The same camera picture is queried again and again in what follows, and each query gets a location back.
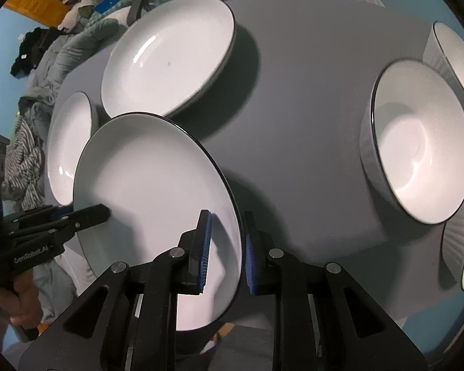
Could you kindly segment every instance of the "gray bedding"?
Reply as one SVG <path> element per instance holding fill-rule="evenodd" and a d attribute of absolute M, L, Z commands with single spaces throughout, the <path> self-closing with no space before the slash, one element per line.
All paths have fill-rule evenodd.
<path fill-rule="evenodd" d="M 60 36 L 31 73 L 19 102 L 21 115 L 16 132 L 7 147 L 2 185 L 2 198 L 14 201 L 16 211 L 44 204 L 42 149 L 47 141 L 55 99 L 65 77 L 118 32 L 119 23 L 106 19 L 75 36 Z"/>

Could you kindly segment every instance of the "table surface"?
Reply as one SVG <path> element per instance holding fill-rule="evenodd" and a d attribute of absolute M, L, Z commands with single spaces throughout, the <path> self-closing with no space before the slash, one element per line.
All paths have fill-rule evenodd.
<path fill-rule="evenodd" d="M 173 120 L 218 163 L 239 210 L 252 210 L 258 227 L 299 259 L 342 264 L 394 319 L 457 292 L 440 255 L 443 224 L 420 224 L 390 206 L 359 157 L 377 76 L 396 59 L 421 59 L 431 24 L 353 0 L 228 4 L 238 24 L 230 61 Z M 75 91 L 101 110 L 113 47 L 69 74 L 54 118 Z M 47 203 L 56 203 L 45 184 Z M 269 326 L 273 300 L 244 288 L 226 320 Z"/>

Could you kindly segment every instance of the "striped blanket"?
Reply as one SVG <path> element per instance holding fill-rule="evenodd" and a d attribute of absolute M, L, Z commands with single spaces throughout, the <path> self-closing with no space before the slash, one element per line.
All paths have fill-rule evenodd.
<path fill-rule="evenodd" d="M 14 135 L 5 154 L 2 199 L 14 201 L 16 211 L 26 211 L 45 204 L 42 179 L 45 155 L 41 140 L 34 137 L 21 116 L 17 119 Z"/>

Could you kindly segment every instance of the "orange door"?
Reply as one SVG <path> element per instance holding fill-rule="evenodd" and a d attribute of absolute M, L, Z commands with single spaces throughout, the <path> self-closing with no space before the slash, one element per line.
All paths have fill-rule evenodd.
<path fill-rule="evenodd" d="M 47 27 L 55 27 L 70 10 L 60 0 L 7 0 L 4 7 L 18 12 Z"/>

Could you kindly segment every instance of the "finger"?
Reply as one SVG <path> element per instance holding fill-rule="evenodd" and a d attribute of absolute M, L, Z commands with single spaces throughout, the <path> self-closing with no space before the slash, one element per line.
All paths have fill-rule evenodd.
<path fill-rule="evenodd" d="M 11 316 L 21 316 L 27 314 L 32 308 L 37 307 L 40 305 L 40 301 L 38 299 L 39 291 L 36 286 L 31 286 L 26 291 L 22 292 L 21 294 L 17 295 L 19 299 L 20 308 L 15 313 L 11 313 Z"/>
<path fill-rule="evenodd" d="M 10 317 L 10 323 L 13 326 L 22 326 L 25 329 L 32 329 L 40 324 L 42 318 L 43 311 L 41 309 L 41 306 L 37 306 L 27 315 L 17 315 L 14 317 Z"/>
<path fill-rule="evenodd" d="M 16 313 L 20 307 L 21 304 L 16 295 L 0 287 L 0 308 L 8 313 Z"/>
<path fill-rule="evenodd" d="M 10 322 L 15 326 L 28 329 L 36 327 L 43 317 L 43 310 L 38 300 L 38 289 L 33 286 L 26 290 L 19 295 L 19 301 L 21 302 L 20 311 L 10 317 Z"/>
<path fill-rule="evenodd" d="M 32 269 L 14 277 L 14 290 L 16 293 L 20 294 L 29 289 L 32 285 Z"/>

